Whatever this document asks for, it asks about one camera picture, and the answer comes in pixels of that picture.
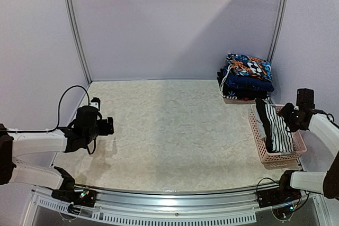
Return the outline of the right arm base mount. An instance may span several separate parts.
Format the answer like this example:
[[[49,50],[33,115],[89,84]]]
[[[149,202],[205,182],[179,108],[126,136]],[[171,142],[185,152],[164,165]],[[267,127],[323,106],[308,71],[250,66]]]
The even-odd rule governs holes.
[[[259,190],[259,186],[264,180],[268,180],[273,184],[277,184],[278,187]],[[280,184],[278,182],[269,177],[264,177],[257,183],[255,196],[259,208],[291,204],[291,208],[289,208],[291,212],[294,212],[297,209],[303,207],[309,199],[309,194],[307,194],[305,200],[303,200],[303,195],[300,190],[290,187],[280,187]]]

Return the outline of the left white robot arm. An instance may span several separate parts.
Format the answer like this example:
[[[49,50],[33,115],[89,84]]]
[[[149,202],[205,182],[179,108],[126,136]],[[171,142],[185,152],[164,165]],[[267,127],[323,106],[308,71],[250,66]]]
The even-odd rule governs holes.
[[[96,138],[114,133],[113,118],[104,119],[96,106],[82,106],[68,126],[57,127],[54,131],[30,131],[7,129],[1,125],[1,185],[25,183],[46,187],[64,197],[68,202],[75,201],[79,191],[75,180],[59,167],[42,167],[28,164],[19,156],[34,153],[71,153],[85,149],[89,155],[95,149]]]

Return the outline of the black white striped shirt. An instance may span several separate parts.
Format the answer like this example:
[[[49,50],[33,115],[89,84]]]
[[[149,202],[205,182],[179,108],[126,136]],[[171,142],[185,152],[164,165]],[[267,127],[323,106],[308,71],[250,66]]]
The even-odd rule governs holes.
[[[285,153],[294,152],[293,134],[287,131],[283,118],[277,115],[274,106],[264,104],[265,114],[269,123],[269,135],[271,141],[268,142],[268,152]]]

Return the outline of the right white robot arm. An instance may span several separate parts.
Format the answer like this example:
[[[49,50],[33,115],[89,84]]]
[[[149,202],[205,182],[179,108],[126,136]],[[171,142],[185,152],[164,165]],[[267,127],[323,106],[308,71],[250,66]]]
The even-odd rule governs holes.
[[[286,104],[279,112],[287,130],[310,131],[327,147],[334,156],[330,168],[325,172],[287,170],[274,191],[274,198],[279,203],[286,202],[294,195],[295,189],[322,194],[327,199],[338,199],[338,125],[331,114],[324,111],[300,106],[295,108]]]

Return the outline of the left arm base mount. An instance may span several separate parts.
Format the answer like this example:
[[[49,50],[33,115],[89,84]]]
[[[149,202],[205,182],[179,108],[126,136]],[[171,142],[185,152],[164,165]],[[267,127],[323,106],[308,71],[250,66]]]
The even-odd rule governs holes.
[[[51,197],[60,201],[94,207],[98,192],[88,188],[76,188],[75,180],[71,175],[60,167],[54,167],[61,174],[62,182],[58,189],[54,189]]]

